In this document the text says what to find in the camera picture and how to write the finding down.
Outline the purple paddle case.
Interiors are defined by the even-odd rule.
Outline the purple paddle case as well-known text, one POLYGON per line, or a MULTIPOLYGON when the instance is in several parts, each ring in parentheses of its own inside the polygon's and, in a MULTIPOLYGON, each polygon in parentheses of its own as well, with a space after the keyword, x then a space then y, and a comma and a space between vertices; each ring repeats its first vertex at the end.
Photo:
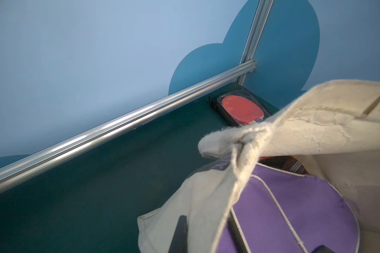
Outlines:
POLYGON ((219 253, 356 253, 358 222, 327 181, 257 164, 222 232, 219 253))

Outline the clear-packaged red paddle set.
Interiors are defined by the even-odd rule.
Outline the clear-packaged red paddle set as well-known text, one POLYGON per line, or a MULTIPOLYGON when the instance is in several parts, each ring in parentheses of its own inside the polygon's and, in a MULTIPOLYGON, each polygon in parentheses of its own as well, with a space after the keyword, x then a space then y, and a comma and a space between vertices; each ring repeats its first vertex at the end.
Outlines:
POLYGON ((262 123, 272 116, 268 108, 246 89, 221 94, 210 105, 229 125, 242 127, 262 123))

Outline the black red paddle case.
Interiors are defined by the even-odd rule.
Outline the black red paddle case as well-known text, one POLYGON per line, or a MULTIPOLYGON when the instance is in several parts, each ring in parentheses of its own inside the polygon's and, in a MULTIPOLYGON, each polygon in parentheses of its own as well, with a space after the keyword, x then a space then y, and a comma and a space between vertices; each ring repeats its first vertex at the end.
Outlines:
POLYGON ((308 174, 304 165, 293 156, 263 157, 260 158, 259 162, 263 165, 295 174, 308 174))

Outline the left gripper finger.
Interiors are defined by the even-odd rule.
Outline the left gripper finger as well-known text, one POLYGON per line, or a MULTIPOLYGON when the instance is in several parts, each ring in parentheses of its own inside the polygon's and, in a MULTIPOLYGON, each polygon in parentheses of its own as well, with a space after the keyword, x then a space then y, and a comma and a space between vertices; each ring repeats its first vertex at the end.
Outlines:
POLYGON ((168 253, 188 253, 188 230, 187 217, 181 215, 177 221, 168 253))

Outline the cream canvas tote bag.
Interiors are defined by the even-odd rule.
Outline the cream canvas tote bag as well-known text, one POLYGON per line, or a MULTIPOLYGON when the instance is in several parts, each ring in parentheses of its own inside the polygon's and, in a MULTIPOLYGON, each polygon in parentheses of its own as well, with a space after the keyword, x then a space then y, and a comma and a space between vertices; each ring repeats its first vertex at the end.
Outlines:
POLYGON ((218 253, 222 232, 260 158, 293 156, 330 183, 360 230, 357 253, 380 253, 380 82, 319 84, 262 123, 210 133, 214 162, 189 175, 165 204, 138 218, 142 253, 167 253, 181 215, 188 253, 218 253))

